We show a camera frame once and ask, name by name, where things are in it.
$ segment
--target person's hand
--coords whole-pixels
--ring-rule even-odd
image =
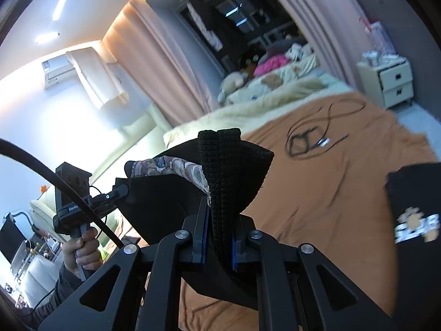
[[[98,231],[95,228],[90,228],[81,238],[70,239],[61,247],[66,269],[78,278],[81,278],[78,265],[82,265],[87,270],[97,270],[103,265],[103,259],[98,250],[100,242],[96,239],[97,235]],[[75,250],[77,251],[77,259],[75,259]]]

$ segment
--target metal screw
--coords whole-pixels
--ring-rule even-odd
[[[134,252],[136,252],[136,249],[138,247],[135,244],[128,244],[124,247],[124,253],[125,254],[133,254]]]
[[[305,254],[312,254],[314,252],[314,246],[310,245],[310,244],[303,244],[300,247],[301,251]]]
[[[190,235],[190,233],[186,230],[178,230],[177,232],[175,232],[175,236],[178,239],[186,239],[186,238],[188,238],[189,235]]]
[[[262,236],[263,236],[263,233],[260,230],[250,231],[250,238],[252,238],[252,239],[260,239]]]

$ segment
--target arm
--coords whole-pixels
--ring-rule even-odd
[[[25,325],[37,330],[43,320],[48,317],[61,303],[67,299],[80,285],[78,265],[85,269],[97,270],[103,261],[98,251],[99,242],[96,239],[98,232],[95,228],[88,230],[82,238],[71,239],[62,246],[64,264],[60,269],[58,281],[55,284],[49,302],[32,312],[31,308],[17,309],[16,313]]]

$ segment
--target gray floor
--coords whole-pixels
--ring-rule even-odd
[[[410,106],[407,102],[391,108],[398,121],[414,133],[425,133],[429,143],[441,160],[441,123],[416,103]]]

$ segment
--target nightstand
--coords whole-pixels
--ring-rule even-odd
[[[366,96],[376,105],[386,109],[408,100],[412,103],[412,69],[405,58],[383,63],[377,67],[357,63]]]

